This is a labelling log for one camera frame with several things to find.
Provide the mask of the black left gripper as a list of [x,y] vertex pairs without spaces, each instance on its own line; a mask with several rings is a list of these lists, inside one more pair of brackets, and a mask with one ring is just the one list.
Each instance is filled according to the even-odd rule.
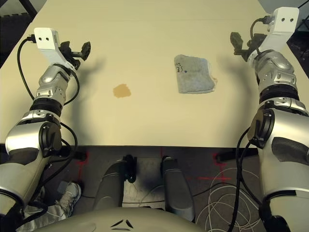
[[76,58],[82,58],[83,60],[87,60],[91,52],[91,43],[90,42],[84,43],[81,52],[72,52],[70,49],[70,42],[65,41],[60,44],[59,50],[66,59],[66,61],[72,64],[75,70],[78,70],[81,65],[81,62]]

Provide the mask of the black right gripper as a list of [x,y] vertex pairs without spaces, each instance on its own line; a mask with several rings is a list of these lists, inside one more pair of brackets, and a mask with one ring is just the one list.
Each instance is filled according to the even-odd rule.
[[255,33],[252,42],[247,42],[247,49],[242,49],[243,40],[238,32],[231,32],[230,42],[234,47],[234,54],[240,55],[245,62],[248,61],[249,56],[256,50],[256,44],[261,44],[265,39],[265,34]]

